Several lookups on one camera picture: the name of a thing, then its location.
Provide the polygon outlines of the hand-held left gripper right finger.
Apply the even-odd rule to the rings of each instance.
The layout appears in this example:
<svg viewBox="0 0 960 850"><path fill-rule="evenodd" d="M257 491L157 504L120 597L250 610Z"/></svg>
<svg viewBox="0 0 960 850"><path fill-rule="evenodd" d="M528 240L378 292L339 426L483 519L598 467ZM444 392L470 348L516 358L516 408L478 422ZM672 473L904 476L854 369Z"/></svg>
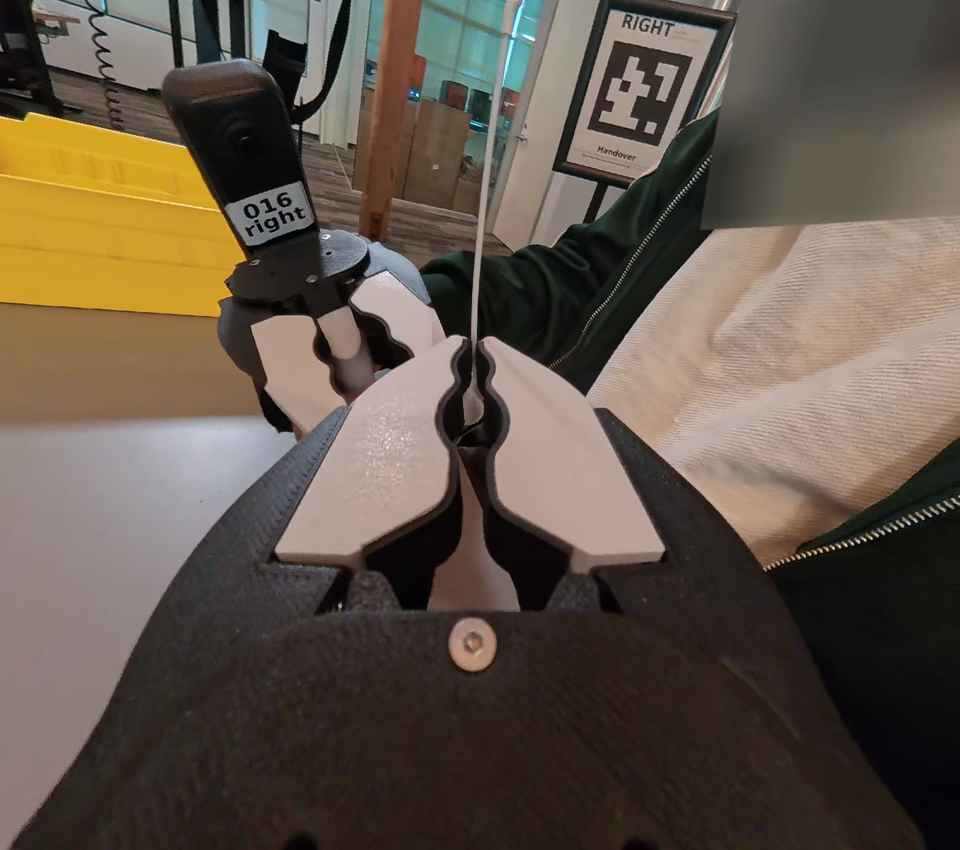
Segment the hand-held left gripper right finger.
<svg viewBox="0 0 960 850"><path fill-rule="evenodd" d="M521 611L542 611L567 574L657 563L666 546L586 397L487 337L478 388L489 439L484 538Z"/></svg>

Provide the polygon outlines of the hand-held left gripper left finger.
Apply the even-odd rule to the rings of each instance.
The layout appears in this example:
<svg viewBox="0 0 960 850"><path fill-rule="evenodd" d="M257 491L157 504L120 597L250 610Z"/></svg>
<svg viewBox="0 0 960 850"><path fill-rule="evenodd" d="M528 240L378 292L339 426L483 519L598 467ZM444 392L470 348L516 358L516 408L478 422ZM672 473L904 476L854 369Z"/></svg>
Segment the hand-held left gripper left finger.
<svg viewBox="0 0 960 850"><path fill-rule="evenodd" d="M426 609L462 537L460 458L467 340L452 336L379 379L347 410L274 555L383 575Z"/></svg>

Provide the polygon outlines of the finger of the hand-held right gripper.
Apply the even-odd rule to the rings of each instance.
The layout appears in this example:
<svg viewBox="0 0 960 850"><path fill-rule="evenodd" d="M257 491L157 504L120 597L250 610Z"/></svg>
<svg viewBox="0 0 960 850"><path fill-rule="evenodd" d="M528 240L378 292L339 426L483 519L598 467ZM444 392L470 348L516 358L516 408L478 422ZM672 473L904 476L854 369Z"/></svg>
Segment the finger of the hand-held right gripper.
<svg viewBox="0 0 960 850"><path fill-rule="evenodd" d="M425 297L390 270L361 280L348 299L360 334L348 361L350 378L377 378L430 351L446 338Z"/></svg>
<svg viewBox="0 0 960 850"><path fill-rule="evenodd" d="M275 315L250 328L265 390L294 429L314 429L347 407L333 385L330 366L315 351L319 327L309 315Z"/></svg>

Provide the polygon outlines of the yellow plastic bin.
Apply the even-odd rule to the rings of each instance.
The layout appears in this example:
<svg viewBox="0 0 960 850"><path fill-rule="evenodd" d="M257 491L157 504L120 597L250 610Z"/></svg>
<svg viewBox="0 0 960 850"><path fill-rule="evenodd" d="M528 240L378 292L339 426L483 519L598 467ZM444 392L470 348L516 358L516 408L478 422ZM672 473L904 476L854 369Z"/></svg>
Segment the yellow plastic bin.
<svg viewBox="0 0 960 850"><path fill-rule="evenodd" d="M181 145L1 119L1 302L219 314L242 252Z"/></svg>

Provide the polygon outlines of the person's right forearm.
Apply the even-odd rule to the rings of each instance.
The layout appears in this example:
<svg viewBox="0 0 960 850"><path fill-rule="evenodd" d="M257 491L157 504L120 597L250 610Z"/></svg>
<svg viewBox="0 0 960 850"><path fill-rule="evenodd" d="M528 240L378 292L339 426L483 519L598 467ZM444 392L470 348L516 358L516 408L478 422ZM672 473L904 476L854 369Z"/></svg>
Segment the person's right forearm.
<svg viewBox="0 0 960 850"><path fill-rule="evenodd" d="M483 256L478 337L494 337L587 394L659 292L699 249L720 109L685 126L659 164L552 246Z"/></svg>

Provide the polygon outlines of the grey desk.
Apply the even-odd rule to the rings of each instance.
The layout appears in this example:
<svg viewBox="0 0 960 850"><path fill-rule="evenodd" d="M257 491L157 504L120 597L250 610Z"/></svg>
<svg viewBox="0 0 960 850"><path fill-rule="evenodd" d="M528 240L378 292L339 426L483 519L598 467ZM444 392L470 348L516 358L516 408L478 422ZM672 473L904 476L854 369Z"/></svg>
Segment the grey desk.
<svg viewBox="0 0 960 850"><path fill-rule="evenodd" d="M99 720L163 592L292 446L210 317L2 304L1 844Z"/></svg>

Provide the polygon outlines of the brown cardboard box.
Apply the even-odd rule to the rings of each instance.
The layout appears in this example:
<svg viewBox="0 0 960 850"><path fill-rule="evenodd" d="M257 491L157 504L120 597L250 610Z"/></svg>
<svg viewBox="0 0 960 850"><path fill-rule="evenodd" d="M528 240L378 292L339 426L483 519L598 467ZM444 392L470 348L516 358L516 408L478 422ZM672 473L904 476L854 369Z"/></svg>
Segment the brown cardboard box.
<svg viewBox="0 0 960 850"><path fill-rule="evenodd" d="M416 110L403 199L449 209L472 118L430 99L420 100Z"/></svg>

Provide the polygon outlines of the person's white clothing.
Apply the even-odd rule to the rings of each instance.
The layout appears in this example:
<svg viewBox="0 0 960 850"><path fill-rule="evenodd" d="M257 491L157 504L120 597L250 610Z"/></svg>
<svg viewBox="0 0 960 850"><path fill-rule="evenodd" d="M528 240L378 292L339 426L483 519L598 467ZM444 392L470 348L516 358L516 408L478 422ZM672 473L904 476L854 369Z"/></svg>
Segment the person's white clothing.
<svg viewBox="0 0 960 850"><path fill-rule="evenodd" d="M714 232L587 400L786 557L958 437L958 217Z"/></svg>

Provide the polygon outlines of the black framed marker sign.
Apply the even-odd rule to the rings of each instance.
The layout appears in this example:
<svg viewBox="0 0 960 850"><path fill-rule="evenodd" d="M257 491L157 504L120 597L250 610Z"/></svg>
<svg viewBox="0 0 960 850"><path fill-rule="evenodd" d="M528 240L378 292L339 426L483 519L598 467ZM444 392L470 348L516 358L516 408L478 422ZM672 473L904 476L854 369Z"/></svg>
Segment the black framed marker sign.
<svg viewBox="0 0 960 850"><path fill-rule="evenodd" d="M553 171L626 188L700 113L737 14L672 0L599 0Z"/></svg>

